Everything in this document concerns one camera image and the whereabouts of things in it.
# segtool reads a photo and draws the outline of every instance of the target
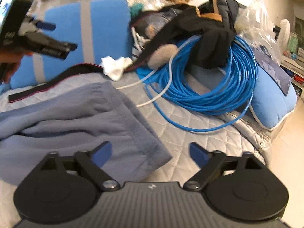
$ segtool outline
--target bed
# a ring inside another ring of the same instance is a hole
[[[48,0],[46,0],[41,6],[42,8],[43,6],[49,8],[49,5],[52,7],[75,1],[76,0],[53,0],[53,3],[50,5]],[[11,104],[7,102],[8,95],[30,89],[31,87],[9,90],[0,96],[0,112],[36,104],[69,92],[77,87],[107,80],[108,78],[102,74],[81,74],[65,79],[48,91],[36,93],[33,96]],[[125,73],[120,81],[112,82],[112,84],[114,87],[121,87],[132,84],[138,80],[139,78],[136,73]],[[196,92],[206,91],[206,87],[190,74],[187,75],[187,81]],[[122,89],[121,91],[136,105],[148,101],[143,84]],[[160,98],[157,103],[170,119],[192,128],[219,126],[227,121],[233,120],[239,115],[238,112],[234,111],[218,117],[204,116],[199,113],[189,112],[163,98]],[[173,157],[170,162],[154,171],[147,179],[143,179],[143,181],[177,181],[183,185],[187,179],[199,170],[188,155],[188,145],[190,142],[196,142],[209,151],[220,150],[228,156],[240,156],[243,152],[251,152],[264,164],[269,165],[271,161],[271,141],[278,133],[278,130],[281,129],[281,127],[279,127],[271,132],[266,131],[262,129],[255,120],[245,116],[243,119],[235,122],[233,126],[231,125],[209,133],[192,133],[180,130],[169,124],[158,113],[153,104],[140,107],[139,110]],[[16,186],[0,180],[0,228],[11,228],[20,220],[13,204],[13,193],[15,189]]]

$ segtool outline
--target floor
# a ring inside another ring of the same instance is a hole
[[[289,202],[283,220],[293,228],[304,227],[304,102],[297,102],[272,144],[270,169],[285,184]]]

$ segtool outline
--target white cable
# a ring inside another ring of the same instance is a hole
[[[194,40],[196,40],[196,39],[198,39],[198,38],[200,38],[200,36],[192,36],[192,37],[190,37],[190,38],[189,38],[186,42],[184,42],[184,43],[176,50],[176,52],[171,56],[170,61],[169,61],[169,82],[168,82],[167,86],[164,88],[164,90],[162,90],[161,93],[159,93],[157,96],[155,96],[155,97],[154,97],[153,99],[151,99],[150,101],[145,102],[145,103],[143,103],[143,104],[139,104],[139,105],[137,105],[136,107],[143,107],[143,106],[145,106],[145,105],[151,104],[152,102],[154,102],[155,100],[159,99],[161,96],[164,95],[164,93],[169,89],[169,87],[170,87],[170,85],[171,85],[171,83],[172,83],[172,61],[173,61],[174,57],[175,57],[175,56],[177,55],[177,53],[178,53],[182,48],[184,48],[188,43],[190,43],[190,42],[192,42],[192,41],[194,41]]]
[[[146,79],[148,79],[149,77],[151,77],[152,75],[154,75],[156,71],[157,71],[157,69],[153,70],[152,72],[150,72],[147,76],[145,76],[144,78],[142,78],[142,79],[139,80],[138,82],[135,82],[135,83],[130,84],[130,85],[127,85],[127,86],[118,87],[117,90],[124,89],[124,88],[128,88],[128,87],[136,86],[137,84],[142,83],[143,81],[145,81]]]
[[[131,27],[131,32],[132,32],[132,36],[133,36],[134,44],[135,44],[136,48],[139,50],[139,52],[142,52],[142,50],[141,50],[141,48],[139,47],[139,44],[138,44],[137,35],[136,35],[136,31],[135,31],[134,27]]]

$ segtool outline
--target blue blanket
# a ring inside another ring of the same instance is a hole
[[[102,169],[121,184],[171,159],[130,99],[110,82],[96,83],[0,113],[0,179],[18,185],[47,153],[70,156],[104,141],[113,154]]]

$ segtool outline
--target coiled cable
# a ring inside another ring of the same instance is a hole
[[[143,104],[139,104],[136,107],[143,107],[146,106],[148,104],[151,104],[152,102],[156,101],[157,99],[159,99],[162,95],[165,94],[165,92],[168,90],[168,88],[170,87],[171,83],[172,83],[172,61],[175,58],[175,56],[180,52],[181,49],[183,49],[186,45],[188,45],[188,43],[191,43],[197,39],[199,39],[200,36],[192,36],[189,39],[187,39],[178,49],[177,51],[171,56],[170,61],[169,61],[169,65],[168,65],[168,69],[169,69],[169,80],[165,86],[165,88],[154,98],[150,99],[148,102],[145,102]],[[150,72],[147,76],[145,76],[144,78],[142,78],[141,80],[139,80],[138,82],[135,82],[133,84],[127,85],[127,86],[123,86],[123,87],[118,87],[118,90],[127,88],[127,87],[133,87],[136,86],[137,84],[144,82],[145,80],[147,80],[148,78],[150,78],[152,75],[154,75],[156,73],[156,70],[153,70],[152,72]]]
[[[179,52],[172,59],[171,64],[165,65],[154,74],[153,80],[158,83],[158,88],[154,87],[152,83],[148,83],[145,86],[145,91],[149,98],[153,100],[151,102],[153,102],[155,108],[172,125],[186,131],[209,132],[229,126],[245,115],[253,98],[258,68],[250,46],[242,38],[236,36],[229,48],[227,64],[224,68],[226,73],[224,78],[214,90],[199,95],[189,87],[184,75],[190,51],[198,40],[199,37],[195,36],[184,42],[182,47],[179,47]],[[162,94],[165,99],[189,111],[206,115],[220,115],[231,112],[246,102],[247,105],[239,117],[226,124],[207,129],[188,128],[166,116],[155,102],[155,98],[152,98],[148,89],[149,86],[158,93],[157,97]]]

